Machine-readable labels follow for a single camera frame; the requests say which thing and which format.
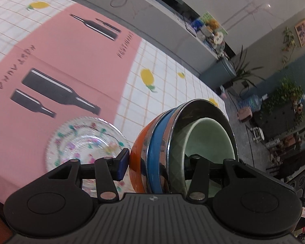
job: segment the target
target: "green plant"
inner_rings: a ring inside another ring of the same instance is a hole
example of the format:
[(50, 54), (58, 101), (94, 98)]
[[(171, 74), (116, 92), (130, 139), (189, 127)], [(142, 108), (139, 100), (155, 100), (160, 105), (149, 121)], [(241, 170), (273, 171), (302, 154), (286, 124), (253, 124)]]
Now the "green plant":
[(282, 62), (282, 68), (287, 68), (286, 65), (287, 65), (287, 63), (289, 63), (289, 61), (291, 59), (291, 55), (294, 52), (296, 43), (294, 40), (294, 34), (288, 27), (286, 27), (286, 29), (284, 30), (283, 33), (284, 33), (283, 44), (285, 46), (281, 49), (281, 51), (283, 52), (281, 62)]
[[(271, 114), (275, 108), (283, 106), (291, 100), (300, 100), (303, 95), (301, 86), (297, 86), (294, 81), (288, 77), (281, 80), (280, 87), (277, 87), (270, 95), (266, 102), (262, 104), (261, 115), (264, 113)], [(300, 114), (297, 120), (302, 121), (303, 115)]]
[(303, 121), (304, 113), (296, 115), (296, 123), (299, 125)]
[(261, 76), (252, 73), (252, 71), (263, 69), (264, 66), (259, 66), (247, 70), (247, 67), (250, 64), (250, 62), (248, 61), (245, 63), (246, 55), (247, 55), (247, 49), (245, 50), (244, 57), (242, 58), (243, 56), (243, 45), (242, 45), (241, 54), (239, 56), (238, 62), (237, 63), (232, 62), (234, 66), (234, 70), (236, 72), (236, 77), (232, 79), (232, 82), (247, 81), (247, 83), (250, 83), (251, 85), (256, 87), (256, 85), (253, 82), (251, 82), (250, 80), (251, 77), (257, 77), (262, 80), (265, 79), (262, 78)]

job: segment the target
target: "cabinet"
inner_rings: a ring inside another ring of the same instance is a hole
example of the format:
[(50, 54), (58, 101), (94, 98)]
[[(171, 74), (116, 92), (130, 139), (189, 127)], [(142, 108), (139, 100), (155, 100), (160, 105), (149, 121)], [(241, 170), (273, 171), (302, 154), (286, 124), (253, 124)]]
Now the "cabinet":
[(255, 123), (262, 128), (265, 140), (269, 140), (296, 126), (295, 111), (291, 102), (277, 108), (272, 114), (263, 114), (260, 119), (260, 113), (254, 113)]

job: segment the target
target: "floral pattern plate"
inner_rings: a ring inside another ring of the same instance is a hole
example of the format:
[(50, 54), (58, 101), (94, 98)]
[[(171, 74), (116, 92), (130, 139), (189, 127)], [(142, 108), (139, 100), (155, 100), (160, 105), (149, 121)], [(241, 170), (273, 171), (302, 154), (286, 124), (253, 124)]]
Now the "floral pattern plate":
[[(59, 127), (46, 150), (46, 169), (51, 171), (70, 159), (81, 164), (94, 163), (96, 159), (115, 158), (123, 148), (130, 148), (121, 132), (108, 122), (93, 117), (72, 119)], [(122, 181), (114, 181), (120, 199), (125, 192), (134, 193), (126, 171)], [(95, 180), (83, 180), (83, 190), (97, 197)]]

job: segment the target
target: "yellow pineapple print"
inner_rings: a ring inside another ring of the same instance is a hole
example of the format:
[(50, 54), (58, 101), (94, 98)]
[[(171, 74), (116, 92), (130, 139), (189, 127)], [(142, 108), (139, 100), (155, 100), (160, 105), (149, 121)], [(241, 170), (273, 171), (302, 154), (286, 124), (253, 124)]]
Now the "yellow pineapple print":
[(219, 108), (218, 103), (215, 101), (214, 98), (209, 98), (209, 101), (212, 102), (215, 106), (217, 106)]
[(142, 69), (140, 72), (140, 77), (143, 81), (143, 83), (147, 86), (149, 90), (151, 90), (153, 93), (156, 93), (155, 86), (154, 86), (154, 76), (151, 73), (149, 69)]
[(177, 75), (182, 78), (182, 79), (185, 79), (185, 74), (184, 72), (178, 72)]
[(28, 6), (27, 6), (27, 10), (33, 10), (33, 9), (42, 9), (42, 8), (46, 8), (50, 6), (48, 3), (46, 2), (31, 2)]

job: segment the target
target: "orange bowl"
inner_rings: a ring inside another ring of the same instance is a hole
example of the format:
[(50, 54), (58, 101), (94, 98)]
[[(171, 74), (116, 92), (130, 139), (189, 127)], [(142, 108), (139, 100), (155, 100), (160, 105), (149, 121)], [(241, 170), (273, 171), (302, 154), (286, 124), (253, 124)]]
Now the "orange bowl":
[(141, 179), (141, 151), (142, 151), (142, 144), (145, 139), (145, 136), (153, 124), (155, 120), (152, 120), (138, 135), (136, 141), (134, 142), (131, 152), (130, 152), (130, 159), (129, 159), (129, 174), (131, 184), (136, 193), (144, 194), (145, 190), (142, 184)]

